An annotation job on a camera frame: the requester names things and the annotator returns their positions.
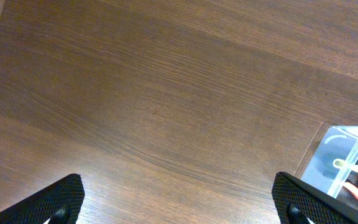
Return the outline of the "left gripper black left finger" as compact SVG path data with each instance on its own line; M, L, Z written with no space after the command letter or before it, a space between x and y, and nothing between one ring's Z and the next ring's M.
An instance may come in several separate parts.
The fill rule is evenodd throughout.
M85 198L79 174L69 174L0 212L0 223L76 223Z

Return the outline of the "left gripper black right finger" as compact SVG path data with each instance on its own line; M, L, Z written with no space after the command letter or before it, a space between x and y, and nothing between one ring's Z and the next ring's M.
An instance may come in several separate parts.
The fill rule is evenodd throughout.
M276 174L272 197L284 224L358 224L358 210L286 172Z

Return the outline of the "file yellow black handle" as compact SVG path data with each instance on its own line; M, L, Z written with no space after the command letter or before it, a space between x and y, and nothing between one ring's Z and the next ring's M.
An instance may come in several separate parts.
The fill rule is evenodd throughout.
M333 160L333 166L337 169L341 169L343 168L345 165L347 165L347 162L343 159L335 159ZM358 165L352 165L351 166L351 171L358 173Z

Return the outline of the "clear plastic container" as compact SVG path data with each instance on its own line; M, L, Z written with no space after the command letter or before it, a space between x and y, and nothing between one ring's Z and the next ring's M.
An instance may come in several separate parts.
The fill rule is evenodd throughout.
M333 160L347 162L341 169ZM296 176L327 195L358 210L358 200L343 187L351 182L358 187L358 173L351 171L358 165L358 126L324 125L307 150Z

